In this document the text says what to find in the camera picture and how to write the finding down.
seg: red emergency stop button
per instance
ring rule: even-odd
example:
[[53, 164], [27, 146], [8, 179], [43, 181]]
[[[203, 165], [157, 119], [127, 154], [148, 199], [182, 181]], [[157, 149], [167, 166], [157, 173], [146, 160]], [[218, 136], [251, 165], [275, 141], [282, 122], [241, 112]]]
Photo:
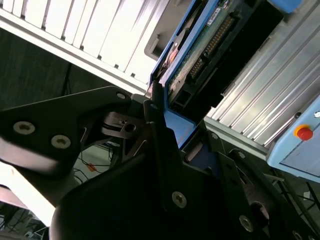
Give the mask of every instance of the red emergency stop button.
[[308, 141], [312, 138], [312, 136], [314, 135], [314, 132], [310, 128], [304, 126], [296, 132], [296, 135], [302, 141]]

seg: electronic device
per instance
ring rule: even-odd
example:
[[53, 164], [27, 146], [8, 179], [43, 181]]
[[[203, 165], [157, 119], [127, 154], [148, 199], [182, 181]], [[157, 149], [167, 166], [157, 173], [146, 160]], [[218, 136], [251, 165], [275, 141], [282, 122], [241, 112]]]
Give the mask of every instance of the electronic device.
[[271, 167], [320, 183], [320, 96], [272, 146]]
[[149, 81], [165, 88], [164, 115], [179, 147], [224, 98], [232, 81], [282, 20], [283, 12], [290, 13], [299, 2], [273, 4], [266, 0], [192, 1]]

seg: ridged aluminum panel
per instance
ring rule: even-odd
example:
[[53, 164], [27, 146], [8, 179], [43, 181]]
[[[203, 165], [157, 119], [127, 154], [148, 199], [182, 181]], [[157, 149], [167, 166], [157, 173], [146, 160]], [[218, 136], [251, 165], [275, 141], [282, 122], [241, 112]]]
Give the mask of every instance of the ridged aluminum panel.
[[[17, 29], [10, 28], [18, 25], [23, 32], [20, 37], [26, 39], [35, 34], [37, 40], [45, 39], [50, 45], [58, 45], [56, 49], [72, 52], [83, 58], [84, 63], [93, 63], [97, 70], [92, 73], [97, 74], [102, 68], [128, 81], [130, 86], [137, 86], [137, 91], [144, 92], [156, 61], [144, 54], [146, 44], [142, 50], [137, 46], [146, 39], [148, 41], [168, 2], [0, 0], [0, 18], [7, 20], [3, 23], [6, 30], [16, 32]], [[54, 52], [51, 46], [46, 50]]]
[[320, 1], [305, 0], [277, 26], [208, 117], [269, 147], [319, 90]]

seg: blue frame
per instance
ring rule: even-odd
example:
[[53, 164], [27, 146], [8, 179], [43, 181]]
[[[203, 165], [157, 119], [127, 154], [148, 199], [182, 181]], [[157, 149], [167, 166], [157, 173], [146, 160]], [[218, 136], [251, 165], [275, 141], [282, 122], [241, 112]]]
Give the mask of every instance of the blue frame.
[[[198, 35], [201, 33], [203, 27], [208, 22], [208, 19], [212, 15], [213, 11], [215, 10], [219, 0], [209, 0], [206, 4], [205, 8], [203, 9], [199, 19], [195, 23], [194, 27], [192, 28], [189, 36], [185, 40], [181, 50], [177, 54], [173, 64], [169, 67], [166, 73], [163, 75], [160, 83], [164, 87], [164, 117], [166, 121], [166, 125], [174, 131], [175, 138], [177, 140], [179, 148], [186, 142], [186, 140], [190, 137], [190, 135], [194, 132], [197, 125], [195, 122], [188, 120], [184, 116], [174, 112], [173, 110], [169, 109], [168, 107], [168, 87], [170, 80], [174, 76], [175, 72], [179, 68], [180, 64], [186, 57], [188, 51], [192, 47], [193, 43], [197, 39]], [[292, 12], [301, 2], [301, 0], [271, 0], [275, 5], [277, 5], [280, 9], [282, 9], [286, 13]], [[167, 46], [163, 50], [161, 56], [159, 57], [149, 79], [149, 86], [151, 85], [151, 79], [154, 75], [156, 69], [160, 66], [162, 59], [165, 58], [178, 35], [178, 32], [183, 27], [183, 23], [186, 20], [188, 14], [190, 13], [192, 7], [194, 6], [196, 0], [192, 0], [189, 8], [187, 9], [185, 15], [182, 18], [179, 26], [175, 30], [173, 36], [171, 37], [170, 41], [168, 42]]]
[[276, 142], [267, 158], [267, 163], [274, 168], [291, 173], [297, 177], [303, 177], [320, 183], [320, 177], [296, 168], [281, 164], [281, 162], [301, 143], [301, 140], [294, 136], [296, 127], [307, 124], [311, 130], [315, 130], [320, 125], [320, 117], [315, 117], [315, 113], [320, 111], [320, 95], [313, 101], [306, 111], [295, 121], [295, 123]]

